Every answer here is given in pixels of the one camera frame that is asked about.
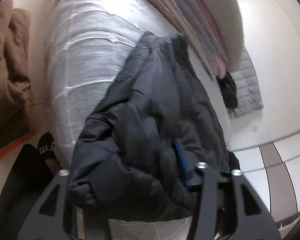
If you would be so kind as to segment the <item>black puffer jacket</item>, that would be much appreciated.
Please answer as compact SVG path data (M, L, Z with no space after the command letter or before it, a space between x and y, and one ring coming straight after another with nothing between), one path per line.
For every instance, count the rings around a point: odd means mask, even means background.
M158 222L193 214L175 142L185 154L227 171L230 152L183 35L146 32L76 143L68 197L109 218Z

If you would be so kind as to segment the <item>black clothing of operator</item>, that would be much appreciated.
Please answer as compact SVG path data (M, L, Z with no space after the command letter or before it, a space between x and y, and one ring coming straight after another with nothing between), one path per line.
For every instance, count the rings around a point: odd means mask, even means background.
M37 147L25 144L18 154L0 194L0 239L16 239L36 201L61 169L51 133Z

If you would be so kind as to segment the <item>grey padded headboard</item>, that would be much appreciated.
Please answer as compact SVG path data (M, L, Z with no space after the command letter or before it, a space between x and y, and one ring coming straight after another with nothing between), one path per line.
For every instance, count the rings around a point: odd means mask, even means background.
M243 48L239 70L231 73L236 85L238 106L228 110L232 118L239 118L264 107L253 62Z

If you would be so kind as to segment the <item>brown garment on floor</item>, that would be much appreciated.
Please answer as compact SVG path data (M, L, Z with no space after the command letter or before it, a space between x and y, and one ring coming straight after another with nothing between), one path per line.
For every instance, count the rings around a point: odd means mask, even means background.
M0 3L0 158L29 139L26 103L33 99L29 76L30 13L12 0Z

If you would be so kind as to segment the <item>black garment near headboard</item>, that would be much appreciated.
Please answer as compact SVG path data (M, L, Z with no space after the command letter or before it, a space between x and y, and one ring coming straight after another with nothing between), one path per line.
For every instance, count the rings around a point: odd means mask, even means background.
M238 106L237 87L231 74L226 72L222 79L217 78L217 82L227 109L235 109Z

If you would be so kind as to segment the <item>pink folded blanket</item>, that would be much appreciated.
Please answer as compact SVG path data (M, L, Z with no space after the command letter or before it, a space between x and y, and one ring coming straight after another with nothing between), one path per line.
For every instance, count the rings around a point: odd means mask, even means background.
M201 45L209 50L208 60L219 79L226 76L226 67L229 62L223 38L217 23L203 0L185 0L194 13L190 16L190 24L196 33Z

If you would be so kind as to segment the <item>large grey pillow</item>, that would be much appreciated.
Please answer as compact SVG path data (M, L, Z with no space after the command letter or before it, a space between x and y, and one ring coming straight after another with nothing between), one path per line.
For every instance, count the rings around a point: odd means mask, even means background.
M228 52L227 70L239 70L244 35L242 16L237 0L203 0L213 16Z

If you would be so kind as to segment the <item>beige folded blanket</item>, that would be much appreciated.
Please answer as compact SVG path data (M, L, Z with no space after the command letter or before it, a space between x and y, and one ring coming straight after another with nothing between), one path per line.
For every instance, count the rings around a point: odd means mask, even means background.
M201 45L201 42L198 40L192 26L183 15L175 0L147 1L149 1L154 7L156 7L166 17L170 24L172 24L175 29L177 29L177 31L183 33L186 36L189 45L196 52L198 58L200 59L203 66L207 69L210 76L217 77L207 57L207 53L209 52L209 50Z

